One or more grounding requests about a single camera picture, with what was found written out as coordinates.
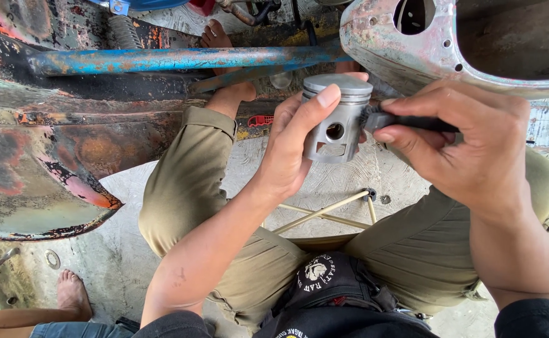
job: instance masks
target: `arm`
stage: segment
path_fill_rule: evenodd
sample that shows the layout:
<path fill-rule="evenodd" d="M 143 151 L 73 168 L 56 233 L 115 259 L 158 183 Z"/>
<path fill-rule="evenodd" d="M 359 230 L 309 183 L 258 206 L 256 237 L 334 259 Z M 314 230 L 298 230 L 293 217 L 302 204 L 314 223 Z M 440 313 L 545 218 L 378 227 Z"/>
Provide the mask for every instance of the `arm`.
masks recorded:
<path fill-rule="evenodd" d="M 436 116 L 458 127 L 452 135 L 390 126 L 376 139 L 402 151 L 414 169 L 471 211 L 475 270 L 500 309 L 518 300 L 549 298 L 549 234 L 531 205 L 525 179 L 529 103 L 453 81 L 383 103 L 397 115 Z"/>
<path fill-rule="evenodd" d="M 358 73 L 357 77 L 366 78 Z M 301 105 L 301 93 L 275 110 L 269 143 L 258 171 L 223 209 L 183 237 L 158 266 L 145 297 L 141 326 L 188 310 L 201 315 L 213 290 L 237 253 L 266 216 L 295 194 L 311 161 L 302 158 L 308 132 L 337 106 L 339 87 L 331 85 Z"/>

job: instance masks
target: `dark shirt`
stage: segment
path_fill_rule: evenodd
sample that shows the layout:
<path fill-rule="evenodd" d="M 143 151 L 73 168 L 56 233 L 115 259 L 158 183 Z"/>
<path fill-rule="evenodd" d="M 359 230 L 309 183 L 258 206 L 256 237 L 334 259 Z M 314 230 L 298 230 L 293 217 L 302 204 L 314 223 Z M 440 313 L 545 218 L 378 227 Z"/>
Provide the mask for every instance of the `dark shirt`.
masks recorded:
<path fill-rule="evenodd" d="M 357 307 L 317 307 L 283 312 L 254 338 L 435 338 L 426 325 L 401 313 Z M 549 300 L 521 300 L 506 306 L 494 325 L 497 338 L 549 338 Z M 133 338 L 209 338 L 200 316 L 177 311 L 161 317 Z"/>

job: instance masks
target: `piston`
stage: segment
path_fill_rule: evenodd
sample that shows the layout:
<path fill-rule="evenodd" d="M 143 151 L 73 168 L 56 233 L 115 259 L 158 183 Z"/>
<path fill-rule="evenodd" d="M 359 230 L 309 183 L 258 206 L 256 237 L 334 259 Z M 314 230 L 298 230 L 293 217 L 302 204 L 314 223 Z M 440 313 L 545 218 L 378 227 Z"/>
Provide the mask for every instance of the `piston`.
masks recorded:
<path fill-rule="evenodd" d="M 303 156 L 313 161 L 344 163 L 356 153 L 362 128 L 361 115 L 371 98 L 372 85 L 346 74 L 321 74 L 304 79 L 301 103 L 305 103 L 331 84 L 339 86 L 341 100 L 331 115 L 316 125 L 304 141 Z M 321 146 L 337 151 L 319 153 Z"/>

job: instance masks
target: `hand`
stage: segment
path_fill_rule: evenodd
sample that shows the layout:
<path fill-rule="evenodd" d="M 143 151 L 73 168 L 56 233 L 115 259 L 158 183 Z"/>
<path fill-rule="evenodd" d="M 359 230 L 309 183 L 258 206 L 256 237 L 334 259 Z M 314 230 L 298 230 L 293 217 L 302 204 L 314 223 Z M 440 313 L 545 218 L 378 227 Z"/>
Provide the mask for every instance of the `hand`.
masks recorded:
<path fill-rule="evenodd" d="M 464 134 L 464 142 L 447 146 L 454 138 L 445 133 L 417 133 L 405 126 L 374 133 L 404 153 L 416 172 L 445 195 L 489 219 L 531 208 L 525 179 L 528 101 L 436 81 L 413 97 L 386 100 L 382 108 L 396 115 L 439 117 Z"/>
<path fill-rule="evenodd" d="M 347 73 L 368 80 L 366 73 Z M 302 157 L 308 133 L 337 107 L 341 93 L 335 84 L 301 104 L 301 92 L 279 104 L 269 143 L 258 171 L 248 183 L 270 194 L 279 204 L 301 187 L 312 161 Z"/>

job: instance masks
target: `fingernail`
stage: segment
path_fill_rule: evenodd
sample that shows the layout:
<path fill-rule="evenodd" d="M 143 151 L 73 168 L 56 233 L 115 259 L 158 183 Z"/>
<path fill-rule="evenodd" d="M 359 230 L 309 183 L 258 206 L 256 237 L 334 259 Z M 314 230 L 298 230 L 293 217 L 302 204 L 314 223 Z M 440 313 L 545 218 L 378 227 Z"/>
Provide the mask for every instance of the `fingernail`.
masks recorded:
<path fill-rule="evenodd" d="M 337 101 L 340 97 L 341 92 L 339 91 L 339 87 L 336 84 L 331 84 L 327 88 L 324 88 L 320 93 L 318 93 L 318 95 L 316 96 L 316 101 L 318 101 L 318 103 L 323 108 L 327 108 L 335 101 Z"/>
<path fill-rule="evenodd" d="M 379 142 L 391 143 L 395 141 L 395 138 L 387 133 L 374 134 L 375 140 Z"/>
<path fill-rule="evenodd" d="M 387 100 L 383 100 L 381 101 L 381 105 L 382 106 L 389 106 L 390 104 L 392 104 L 394 101 L 396 101 L 397 99 L 387 99 Z"/>

